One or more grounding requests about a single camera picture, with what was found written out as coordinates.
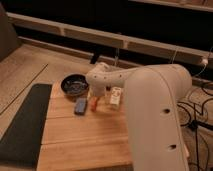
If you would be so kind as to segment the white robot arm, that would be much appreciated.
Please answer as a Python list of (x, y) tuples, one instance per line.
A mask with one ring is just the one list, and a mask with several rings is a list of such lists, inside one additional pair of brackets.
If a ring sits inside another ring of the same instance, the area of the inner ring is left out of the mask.
[(86, 81), (97, 96), (107, 86), (124, 89), (134, 171), (189, 171), (177, 110), (177, 102), (192, 86), (187, 69), (161, 64), (112, 71), (99, 63)]

